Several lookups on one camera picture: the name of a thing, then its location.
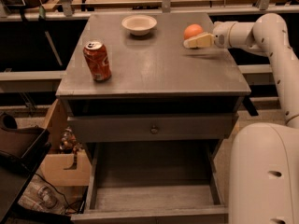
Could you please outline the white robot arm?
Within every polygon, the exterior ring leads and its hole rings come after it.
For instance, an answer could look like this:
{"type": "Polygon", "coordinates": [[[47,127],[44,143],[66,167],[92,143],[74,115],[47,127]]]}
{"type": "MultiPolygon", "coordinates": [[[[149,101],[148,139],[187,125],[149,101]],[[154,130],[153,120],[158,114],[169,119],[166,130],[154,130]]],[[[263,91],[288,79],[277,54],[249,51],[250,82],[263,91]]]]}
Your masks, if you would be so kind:
{"type": "Polygon", "coordinates": [[[232,143],[229,224],[299,224],[299,60],[284,19],[266,13],[255,22],[217,21],[211,33],[185,31],[187,49],[242,49],[269,60],[277,96],[255,99],[268,111],[232,143]]]}

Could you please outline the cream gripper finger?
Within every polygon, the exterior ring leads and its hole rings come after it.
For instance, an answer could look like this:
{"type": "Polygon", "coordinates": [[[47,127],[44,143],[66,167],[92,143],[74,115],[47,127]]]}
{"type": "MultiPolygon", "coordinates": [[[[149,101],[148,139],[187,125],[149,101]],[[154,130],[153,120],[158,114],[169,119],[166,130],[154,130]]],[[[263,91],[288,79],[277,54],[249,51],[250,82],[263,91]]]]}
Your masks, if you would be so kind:
{"type": "Polygon", "coordinates": [[[208,32],[203,32],[199,35],[192,36],[183,42],[186,49],[201,49],[209,48],[214,44],[214,35],[208,32]]]}

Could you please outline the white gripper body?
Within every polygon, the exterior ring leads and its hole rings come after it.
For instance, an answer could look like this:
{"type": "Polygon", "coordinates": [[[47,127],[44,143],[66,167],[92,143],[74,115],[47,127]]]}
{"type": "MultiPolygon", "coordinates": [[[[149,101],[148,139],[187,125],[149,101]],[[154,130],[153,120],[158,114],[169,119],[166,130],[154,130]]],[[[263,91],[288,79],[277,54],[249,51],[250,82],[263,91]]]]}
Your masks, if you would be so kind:
{"type": "Polygon", "coordinates": [[[223,49],[228,49],[230,45],[230,33],[235,25],[235,21],[216,21],[213,28],[214,44],[223,49]]]}

